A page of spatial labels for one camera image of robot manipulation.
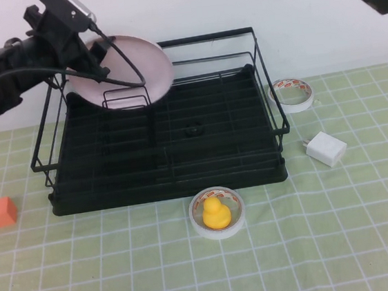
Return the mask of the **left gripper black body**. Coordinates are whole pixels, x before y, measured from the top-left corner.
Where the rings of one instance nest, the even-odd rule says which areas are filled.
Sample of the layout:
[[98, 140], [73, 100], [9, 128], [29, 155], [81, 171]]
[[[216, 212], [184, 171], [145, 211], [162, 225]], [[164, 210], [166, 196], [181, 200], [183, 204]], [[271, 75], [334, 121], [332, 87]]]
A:
[[36, 5], [29, 6], [23, 18], [32, 27], [29, 36], [50, 44], [58, 66], [89, 74], [98, 69], [96, 60], [79, 36], [88, 30], [90, 19], [76, 7], [63, 2], [39, 12]]

